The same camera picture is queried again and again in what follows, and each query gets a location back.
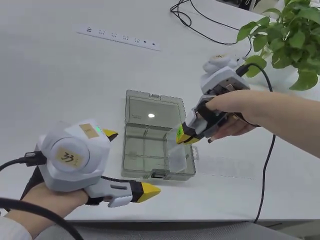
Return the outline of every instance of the black wire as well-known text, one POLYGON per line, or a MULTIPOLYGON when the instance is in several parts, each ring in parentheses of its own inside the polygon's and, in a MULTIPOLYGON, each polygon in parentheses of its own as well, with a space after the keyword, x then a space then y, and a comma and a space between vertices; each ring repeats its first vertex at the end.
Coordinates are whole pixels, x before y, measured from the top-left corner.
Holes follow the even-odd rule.
MULTIPOLYGON (((261 72, 262 74, 264 75, 265 77, 265 80, 268 84, 268 88, 269 88, 269 91, 270 92, 273 92, 273 88, 271 86, 271 83, 270 83, 270 80, 269 80, 269 77, 266 73, 266 71, 260 67, 258 64, 252 62, 252 63, 248 63, 246 64, 247 67, 249 66, 255 66, 257 67, 261 72)), ((268 155, 266 157, 266 160, 265 160, 265 163, 264 163, 264 166, 263 166, 263 171, 262 171, 262 190, 261 190, 261 199, 260 199, 260 205, 259 205, 259 210, 258 210, 258 213, 255 217, 255 220, 254 220, 254 224, 257 223, 257 221, 259 220, 259 217, 260 217, 260 213, 261 213, 261 209, 262 209, 262 205, 264 203, 264 198, 265 198, 265 183, 266 183, 266 170, 267 170, 267 165, 268 165, 268 162, 269 162, 269 159, 270 159, 270 156, 271 156, 271 153, 272 153, 272 150, 274 148, 274 145, 275 145, 275 141, 276 141, 276 135, 273 134, 272 136, 272 141, 271 141, 271 145, 270 145, 270 148, 269 148, 269 152, 268 152, 268 155)))
POLYGON ((44 207, 37 206, 25 201, 19 201, 19 200, 2 198, 2 197, 0 197, 0 206, 2 208, 15 209, 15 210, 36 214, 46 219, 49 219, 50 221, 64 228, 75 240, 84 240, 74 226, 72 226, 70 223, 68 223, 58 214, 44 207))
POLYGON ((28 160, 25 159, 24 157, 18 158, 18 159, 15 159, 15 160, 8 161, 8 162, 6 162, 5 164, 2 164, 2 165, 0 166, 0 172, 1 172, 3 169, 5 169, 6 167, 9 167, 9 166, 11 166, 11 165, 13 165, 13 164, 26 164, 27 162, 28 162, 28 160))
MULTIPOLYGON (((238 28, 235 28, 235 27, 233 27, 233 26, 224 24, 224 23, 222 23, 222 22, 213 20, 213 19, 205 16, 205 15, 202 14, 198 9, 196 9, 196 7, 195 7, 195 5, 193 4, 192 0, 179 0, 179 2, 178 2, 177 4, 173 5, 173 6, 170 8, 170 12, 173 13, 173 14, 180 20, 180 22, 182 22, 183 25, 185 25, 186 27, 190 28, 190 29, 193 30, 194 32, 198 33, 199 35, 205 37, 206 39, 208 39, 208 40, 210 40, 210 41, 212 41, 212 42, 214 42, 214 43, 222 44, 222 45, 235 45, 235 44, 237 43, 237 42, 227 43, 227 42, 221 42, 221 41, 214 40, 214 39, 208 37, 207 35, 205 35, 205 34, 199 32, 199 31, 195 30, 193 27, 191 27, 191 25, 192 25, 192 20, 191 20, 191 18, 190 18, 185 12, 182 12, 182 11, 179 10, 179 6, 180 6, 181 4, 184 4, 184 3, 187 3, 187 2, 190 2, 191 5, 192 5, 192 7, 193 7, 193 9, 194 9, 198 14, 200 14, 201 16, 203 16, 204 18, 206 18, 206 19, 208 19, 208 20, 210 20, 210 21, 212 21, 212 22, 214 22, 214 23, 216 23, 216 24, 219 24, 219 25, 225 26, 225 27, 227 27, 227 28, 230 28, 230 29, 239 31, 238 28), (189 23, 187 23, 186 21, 184 21, 184 20, 180 17, 180 14, 184 15, 185 17, 187 17, 189 23)), ((249 48, 249 51, 247 52, 247 54, 245 55, 245 57, 247 57, 247 56, 249 55, 249 53, 251 52, 251 50, 252 50, 252 42, 251 42, 251 39, 250 39, 249 36, 248 36, 247 38, 248 38, 249 43, 250 43, 250 48, 249 48)))

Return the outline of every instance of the handwritten number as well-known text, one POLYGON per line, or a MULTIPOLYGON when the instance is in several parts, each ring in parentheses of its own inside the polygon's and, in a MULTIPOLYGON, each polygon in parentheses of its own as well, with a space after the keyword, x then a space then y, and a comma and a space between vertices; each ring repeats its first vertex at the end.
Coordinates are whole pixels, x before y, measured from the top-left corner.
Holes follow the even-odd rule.
POLYGON ((66 163, 70 163, 74 160, 74 156, 72 154, 69 154, 67 152, 64 152, 64 156, 61 157, 61 160, 65 160, 66 163))

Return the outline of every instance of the white power strip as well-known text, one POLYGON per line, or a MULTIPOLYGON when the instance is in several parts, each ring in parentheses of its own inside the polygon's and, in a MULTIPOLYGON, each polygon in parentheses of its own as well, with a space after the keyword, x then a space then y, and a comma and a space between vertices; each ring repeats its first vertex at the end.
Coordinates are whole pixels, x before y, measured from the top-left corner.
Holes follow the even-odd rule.
POLYGON ((130 44, 130 45, 138 46, 145 49, 160 51, 159 44, 155 43, 154 41, 141 39, 138 37, 132 37, 125 34, 119 34, 116 32, 108 32, 107 30, 92 28, 90 26, 80 27, 77 33, 89 35, 89 36, 97 37, 101 39, 116 41, 119 43, 130 44))

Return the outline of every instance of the potted plant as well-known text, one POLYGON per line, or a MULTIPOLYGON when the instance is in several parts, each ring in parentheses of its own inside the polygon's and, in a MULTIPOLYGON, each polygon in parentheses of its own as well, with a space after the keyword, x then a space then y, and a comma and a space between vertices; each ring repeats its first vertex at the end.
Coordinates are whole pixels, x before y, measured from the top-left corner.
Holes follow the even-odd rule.
MULTIPOLYGON (((284 2, 282 12, 275 8, 265 11, 277 15, 275 22, 268 16, 249 22, 241 27, 237 42, 246 37, 253 40, 258 54, 248 57, 247 63, 265 68, 269 59, 274 69, 295 69, 298 78, 289 89, 304 91, 314 87, 320 75, 320 9, 311 7, 310 0, 284 2)), ((246 75, 252 78, 259 72, 251 66, 246 75)))

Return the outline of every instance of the wrist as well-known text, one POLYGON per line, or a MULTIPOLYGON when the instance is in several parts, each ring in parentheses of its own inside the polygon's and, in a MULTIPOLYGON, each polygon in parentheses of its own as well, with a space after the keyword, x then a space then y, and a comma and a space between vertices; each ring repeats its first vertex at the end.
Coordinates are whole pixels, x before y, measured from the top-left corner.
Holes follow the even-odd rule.
POLYGON ((274 99, 277 98, 278 93, 268 91, 250 91, 248 99, 245 104, 242 104, 243 109, 241 113, 246 121, 251 124, 260 125, 264 119, 268 117, 269 108, 274 99))

